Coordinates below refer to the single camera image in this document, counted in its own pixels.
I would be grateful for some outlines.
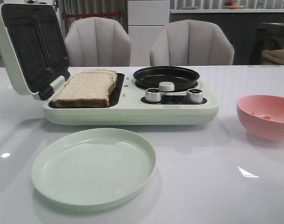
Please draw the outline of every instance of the fruit bowl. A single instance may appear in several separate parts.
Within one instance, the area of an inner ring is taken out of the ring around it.
[[[252,134],[270,141],[284,141],[284,98],[250,95],[237,100],[241,124]]]
[[[228,8],[228,9],[239,9],[239,8],[244,8],[245,6],[225,6],[223,5],[223,8]]]

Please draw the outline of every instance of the bread slice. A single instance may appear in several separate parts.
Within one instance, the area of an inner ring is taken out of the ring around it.
[[[108,107],[116,82],[115,71],[83,71],[76,74],[52,99],[52,105],[58,108]]]

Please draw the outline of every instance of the plastic plate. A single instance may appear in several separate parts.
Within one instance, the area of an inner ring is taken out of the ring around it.
[[[156,166],[142,136],[96,128],[65,136],[46,147],[32,167],[32,181],[47,198],[76,210],[103,210],[137,195]]]

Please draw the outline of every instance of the chair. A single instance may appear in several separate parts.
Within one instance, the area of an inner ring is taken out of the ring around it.
[[[72,67],[129,66],[131,40],[115,20],[91,17],[74,21],[65,38]]]
[[[284,65],[284,49],[278,50],[264,50],[261,53],[262,57],[266,59],[262,64],[280,64]]]
[[[162,27],[150,50],[150,65],[232,65],[234,48],[219,26],[182,20]]]

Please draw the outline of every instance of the kitchen counter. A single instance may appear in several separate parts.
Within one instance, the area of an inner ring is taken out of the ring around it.
[[[246,65],[255,45],[256,31],[262,22],[284,23],[284,9],[195,9],[171,10],[170,22],[201,20],[220,26],[232,43],[235,65]]]

